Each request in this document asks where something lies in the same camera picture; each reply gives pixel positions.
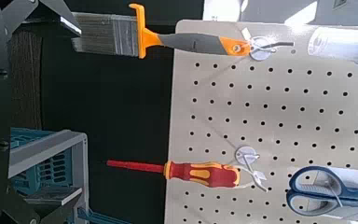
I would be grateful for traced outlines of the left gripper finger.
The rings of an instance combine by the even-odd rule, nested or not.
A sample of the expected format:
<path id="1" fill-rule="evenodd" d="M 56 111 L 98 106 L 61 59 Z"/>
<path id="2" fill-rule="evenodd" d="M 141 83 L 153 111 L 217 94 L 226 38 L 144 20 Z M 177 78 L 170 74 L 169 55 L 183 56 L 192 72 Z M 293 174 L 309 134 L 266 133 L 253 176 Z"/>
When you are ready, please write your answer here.
<path id="1" fill-rule="evenodd" d="M 82 188 L 46 187 L 21 196 L 11 186 L 0 191 L 0 224 L 62 224 L 82 196 Z"/>
<path id="2" fill-rule="evenodd" d="M 64 0 L 0 0 L 10 35 L 30 32 L 42 37 L 80 37 L 82 30 Z"/>

